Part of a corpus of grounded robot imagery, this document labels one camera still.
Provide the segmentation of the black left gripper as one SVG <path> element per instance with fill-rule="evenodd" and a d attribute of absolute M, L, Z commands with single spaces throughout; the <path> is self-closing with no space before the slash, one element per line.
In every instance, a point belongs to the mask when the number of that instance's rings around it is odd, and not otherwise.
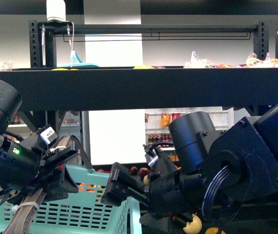
<path fill-rule="evenodd" d="M 31 182 L 32 188 L 39 189 L 30 192 L 22 200 L 3 234 L 28 234 L 43 200 L 48 202 L 66 199 L 69 194 L 79 191 L 66 164 L 93 168 L 90 156 L 84 151 L 79 139 L 73 135 L 58 139 L 57 133 L 49 124 L 20 144 L 39 157 L 38 169 Z"/>

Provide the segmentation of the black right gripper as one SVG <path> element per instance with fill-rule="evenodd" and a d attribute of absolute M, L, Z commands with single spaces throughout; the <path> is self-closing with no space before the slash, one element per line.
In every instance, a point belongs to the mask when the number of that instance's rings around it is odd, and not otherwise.
<path fill-rule="evenodd" d="M 135 173 L 115 162 L 101 203 L 120 206 L 131 196 L 149 212 L 193 212 L 194 205 L 183 194 L 181 171 L 159 146 L 159 143 L 144 145 L 150 173 L 143 179 L 139 171 Z"/>

